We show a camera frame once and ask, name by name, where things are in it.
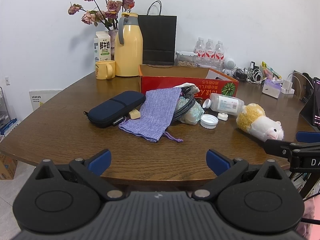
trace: yellow mug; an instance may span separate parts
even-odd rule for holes
[[[96,62],[96,79],[111,79],[116,76],[116,62],[102,60]]]

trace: gray thermos handle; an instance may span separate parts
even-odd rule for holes
[[[119,42],[121,45],[124,45],[124,38],[123,38],[123,24],[128,22],[128,18],[127,17],[121,17],[119,20]]]

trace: clear plastic bottle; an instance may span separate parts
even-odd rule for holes
[[[222,71],[223,69],[223,61],[224,61],[224,48],[222,41],[218,41],[218,44],[215,48],[215,55],[214,55],[214,64],[213,66],[219,70]]]
[[[205,55],[205,46],[203,42],[203,38],[199,37],[199,40],[196,43],[195,46],[195,53],[198,54],[197,59],[196,59],[196,65],[197,66],[203,66],[204,62],[204,55]]]
[[[204,65],[207,67],[213,66],[214,59],[214,48],[213,48],[213,40],[208,39],[208,42],[205,45],[205,56],[204,56]]]
[[[224,96],[216,93],[210,95],[212,111],[219,113],[239,115],[244,106],[244,101],[239,98]]]

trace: container lid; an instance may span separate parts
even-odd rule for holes
[[[200,120],[201,126],[207,129],[216,128],[218,122],[219,122],[218,118],[216,118],[214,115],[211,115],[211,114],[202,115]]]
[[[211,100],[207,99],[206,101],[203,102],[202,108],[209,108],[211,106]]]
[[[228,115],[225,114],[225,113],[219,113],[218,114],[218,119],[226,121],[226,120],[228,120]]]
[[[194,53],[194,52],[190,52],[190,51],[177,51],[176,54],[179,54],[181,56],[197,56],[198,54]]]

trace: milk carton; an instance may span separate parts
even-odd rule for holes
[[[96,32],[94,42],[94,60],[111,60],[110,36],[108,31]]]

